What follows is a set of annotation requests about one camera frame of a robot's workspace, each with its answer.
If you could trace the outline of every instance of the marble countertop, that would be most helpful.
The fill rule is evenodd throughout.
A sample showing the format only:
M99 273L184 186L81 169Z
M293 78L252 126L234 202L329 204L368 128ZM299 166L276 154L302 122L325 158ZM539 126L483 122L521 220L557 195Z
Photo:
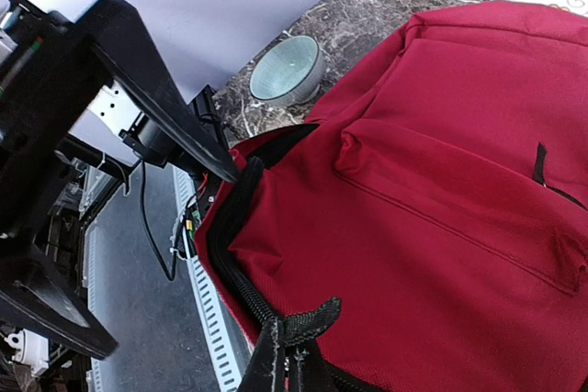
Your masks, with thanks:
M233 144L268 130L301 123L321 96L412 14L479 1L322 0L277 36L214 96L215 106L227 125L227 138ZM319 94L310 103L290 107L270 106L254 99L249 92L249 80L255 64L281 40L296 35L314 37L321 44L327 72Z

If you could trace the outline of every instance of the bowl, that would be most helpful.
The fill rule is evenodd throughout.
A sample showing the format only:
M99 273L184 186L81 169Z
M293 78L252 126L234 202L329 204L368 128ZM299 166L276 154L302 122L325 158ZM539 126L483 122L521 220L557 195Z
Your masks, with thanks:
M259 61L249 89L255 98L268 104L301 105L318 94L325 70L321 47L315 39L291 37Z

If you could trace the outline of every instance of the yellow flower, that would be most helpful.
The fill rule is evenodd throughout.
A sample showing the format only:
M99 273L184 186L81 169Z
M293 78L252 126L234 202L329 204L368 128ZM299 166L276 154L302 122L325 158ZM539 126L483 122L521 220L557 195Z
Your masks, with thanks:
M550 6L552 8L555 8L555 9L560 9L561 11L568 11L568 12L570 12L570 9L569 8L566 8L565 6L559 6L559 5L555 5L555 4L551 4Z

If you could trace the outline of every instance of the red fabric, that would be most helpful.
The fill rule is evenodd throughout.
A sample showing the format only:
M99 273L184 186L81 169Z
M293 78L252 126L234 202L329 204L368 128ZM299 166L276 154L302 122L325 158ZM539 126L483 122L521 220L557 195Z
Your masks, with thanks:
M502 2L417 15L265 172L231 250L284 314L343 299L328 361L395 391L580 389L588 214L532 176L542 142L548 184L588 205L587 23ZM198 252L254 339L209 265L217 205Z

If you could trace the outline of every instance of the gray floor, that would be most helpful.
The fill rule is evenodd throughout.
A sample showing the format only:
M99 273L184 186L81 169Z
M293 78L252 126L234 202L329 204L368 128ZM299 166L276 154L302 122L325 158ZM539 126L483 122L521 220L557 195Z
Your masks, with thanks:
M91 308L119 341L95 369L96 392L194 392L219 390L186 264L168 282L140 220L141 169L108 202L88 231L92 266ZM147 166L147 216L162 254L169 249L177 209L171 168Z

